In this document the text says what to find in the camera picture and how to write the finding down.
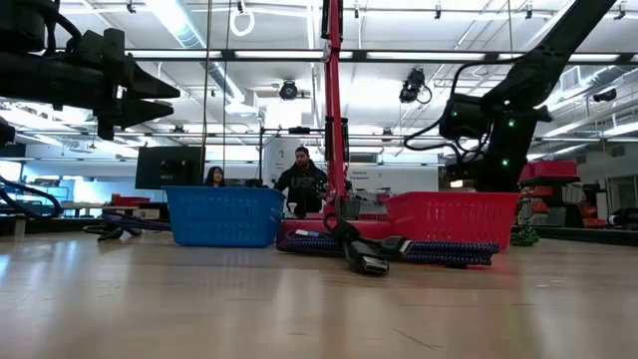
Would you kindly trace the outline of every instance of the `wooden table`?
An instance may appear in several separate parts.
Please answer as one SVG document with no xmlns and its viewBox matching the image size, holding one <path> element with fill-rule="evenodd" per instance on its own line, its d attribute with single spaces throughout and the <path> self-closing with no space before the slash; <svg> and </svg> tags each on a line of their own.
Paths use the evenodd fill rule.
<svg viewBox="0 0 638 359">
<path fill-rule="evenodd" d="M 180 247 L 169 234 L 0 243 L 2 359 L 634 359 L 638 249 L 558 240 L 492 268 L 273 248 Z"/>
</svg>

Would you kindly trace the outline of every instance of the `red basket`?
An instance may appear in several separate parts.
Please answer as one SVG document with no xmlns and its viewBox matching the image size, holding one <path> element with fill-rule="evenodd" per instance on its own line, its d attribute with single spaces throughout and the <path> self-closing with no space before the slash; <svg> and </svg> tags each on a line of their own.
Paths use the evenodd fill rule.
<svg viewBox="0 0 638 359">
<path fill-rule="evenodd" d="M 519 193 L 408 192 L 386 200 L 393 234 L 411 240 L 498 243 L 507 249 Z"/>
<path fill-rule="evenodd" d="M 536 164 L 527 164 L 520 173 L 521 180 L 577 177 L 576 163 L 573 161 L 543 161 Z"/>
</svg>

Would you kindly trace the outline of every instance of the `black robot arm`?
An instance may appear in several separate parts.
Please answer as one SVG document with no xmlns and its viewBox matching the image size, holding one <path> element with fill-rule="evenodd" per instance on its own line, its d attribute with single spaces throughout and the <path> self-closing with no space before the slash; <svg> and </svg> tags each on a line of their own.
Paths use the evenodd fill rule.
<svg viewBox="0 0 638 359">
<path fill-rule="evenodd" d="M 81 35 L 58 12 L 59 1 L 0 2 L 0 97 L 93 110 L 98 136 L 112 140 L 114 126 L 130 127 L 171 115 L 171 106 L 144 99 L 179 97 L 179 90 L 144 72 L 125 54 L 124 32 L 107 29 Z M 55 50 L 55 25 L 71 34 Z M 45 28 L 49 34 L 44 50 Z"/>
<path fill-rule="evenodd" d="M 545 38 L 523 56 L 461 66 L 443 115 L 425 129 L 439 125 L 441 135 L 456 142 L 457 148 L 460 138 L 478 140 L 469 160 L 456 151 L 456 162 L 447 166 L 451 178 L 475 180 L 479 191 L 518 191 L 536 123 L 551 121 L 547 107 L 535 107 L 549 97 L 571 55 L 614 3 L 576 0 Z M 510 63 L 514 65 L 505 79 L 481 98 L 455 94 L 459 75 L 467 67 Z M 406 138 L 405 144 L 413 137 Z"/>
</svg>

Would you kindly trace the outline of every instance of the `computer monitor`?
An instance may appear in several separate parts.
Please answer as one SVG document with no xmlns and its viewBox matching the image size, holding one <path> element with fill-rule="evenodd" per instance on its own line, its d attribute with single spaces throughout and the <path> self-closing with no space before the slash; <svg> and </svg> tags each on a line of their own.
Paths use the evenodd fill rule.
<svg viewBox="0 0 638 359">
<path fill-rule="evenodd" d="M 137 189 L 161 189 L 165 185 L 201 185 L 201 148 L 140 148 Z"/>
</svg>

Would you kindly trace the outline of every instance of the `man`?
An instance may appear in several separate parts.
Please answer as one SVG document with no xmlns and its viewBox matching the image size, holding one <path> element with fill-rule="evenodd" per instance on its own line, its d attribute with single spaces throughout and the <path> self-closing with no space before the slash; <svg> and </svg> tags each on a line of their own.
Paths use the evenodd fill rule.
<svg viewBox="0 0 638 359">
<path fill-rule="evenodd" d="M 281 174 L 275 189 L 284 191 L 288 188 L 287 203 L 297 203 L 295 214 L 316 213 L 321 210 L 327 180 L 328 176 L 317 169 L 310 160 L 308 149 L 302 146 L 295 150 L 295 164 Z"/>
</svg>

